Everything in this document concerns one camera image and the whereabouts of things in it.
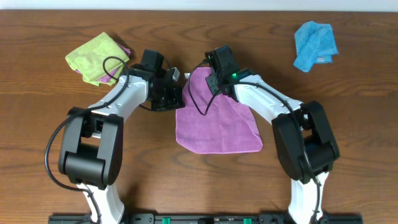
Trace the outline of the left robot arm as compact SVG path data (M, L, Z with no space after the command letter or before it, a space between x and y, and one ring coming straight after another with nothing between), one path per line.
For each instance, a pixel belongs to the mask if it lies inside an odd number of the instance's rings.
M121 223L125 206L116 187L123 160L124 122L150 101L156 112L183 108L180 72L164 68L164 56L145 50L141 62L123 66L116 86L87 109L72 108L56 129L63 130L58 170L83 192L87 215L52 215L49 223Z

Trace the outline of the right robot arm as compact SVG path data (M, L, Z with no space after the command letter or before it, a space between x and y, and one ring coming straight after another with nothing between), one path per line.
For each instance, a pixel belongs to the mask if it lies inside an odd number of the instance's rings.
M204 62L213 95L229 96L271 124L279 162L291 179L291 220L320 223L323 185L340 156L323 106L285 96L254 70L241 69L227 45L206 52Z

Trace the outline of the purple microfiber cloth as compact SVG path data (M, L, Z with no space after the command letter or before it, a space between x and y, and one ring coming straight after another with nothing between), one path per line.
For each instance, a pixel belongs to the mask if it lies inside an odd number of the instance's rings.
M209 67L196 69L183 88L185 107L176 110L176 141L197 154L259 152L262 139L248 106L222 94L215 97L203 116L212 94L205 78Z

